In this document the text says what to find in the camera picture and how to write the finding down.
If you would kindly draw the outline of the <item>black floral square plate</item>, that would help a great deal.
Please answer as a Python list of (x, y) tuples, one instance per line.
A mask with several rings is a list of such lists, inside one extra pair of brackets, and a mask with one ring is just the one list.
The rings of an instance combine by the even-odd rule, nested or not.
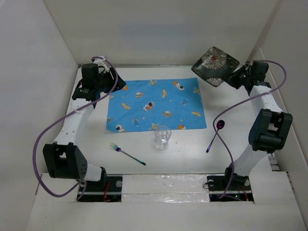
[(191, 70), (211, 86), (218, 87), (227, 82), (227, 78), (239, 65), (237, 59), (212, 46), (191, 67)]

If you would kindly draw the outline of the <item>blue space print cloth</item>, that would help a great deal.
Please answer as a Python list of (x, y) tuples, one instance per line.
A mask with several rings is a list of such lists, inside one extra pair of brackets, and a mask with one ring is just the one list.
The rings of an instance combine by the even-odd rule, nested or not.
[(106, 127), (111, 132), (207, 127), (197, 78), (131, 80), (110, 95)]

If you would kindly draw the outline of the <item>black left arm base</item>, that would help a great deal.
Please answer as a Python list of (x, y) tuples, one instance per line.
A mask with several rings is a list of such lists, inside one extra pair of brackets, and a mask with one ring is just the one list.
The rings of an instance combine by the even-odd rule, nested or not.
[(116, 203), (122, 201), (123, 175), (107, 175), (104, 182), (86, 181), (79, 186), (78, 202)]

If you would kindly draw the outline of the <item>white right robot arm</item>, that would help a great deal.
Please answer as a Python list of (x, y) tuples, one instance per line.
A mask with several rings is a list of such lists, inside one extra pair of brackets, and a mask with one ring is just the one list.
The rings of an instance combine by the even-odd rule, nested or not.
[(255, 121), (248, 134), (248, 146), (225, 170), (222, 183), (232, 190), (248, 178), (251, 170), (267, 154), (281, 150), (286, 142), (293, 117), (276, 103), (270, 83), (265, 81), (268, 61), (253, 61), (232, 73), (227, 83), (238, 89), (243, 86), (252, 103)]

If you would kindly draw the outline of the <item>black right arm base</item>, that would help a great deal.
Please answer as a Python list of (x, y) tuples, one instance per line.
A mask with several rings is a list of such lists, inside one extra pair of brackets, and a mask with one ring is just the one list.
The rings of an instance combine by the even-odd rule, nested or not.
[(207, 175), (203, 188), (211, 202), (254, 202), (249, 177), (232, 174), (230, 167), (223, 174)]

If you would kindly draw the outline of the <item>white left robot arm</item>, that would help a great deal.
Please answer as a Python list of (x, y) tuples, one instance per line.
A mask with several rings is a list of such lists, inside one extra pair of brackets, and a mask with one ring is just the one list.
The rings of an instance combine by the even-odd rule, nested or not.
[(81, 67), (78, 82), (61, 131), (53, 143), (45, 144), (43, 155), (50, 177), (90, 181), (91, 186), (102, 191), (107, 186), (103, 167), (89, 164), (78, 147), (89, 116), (97, 102), (112, 92), (121, 90), (126, 83), (104, 56), (95, 56), (92, 62)]

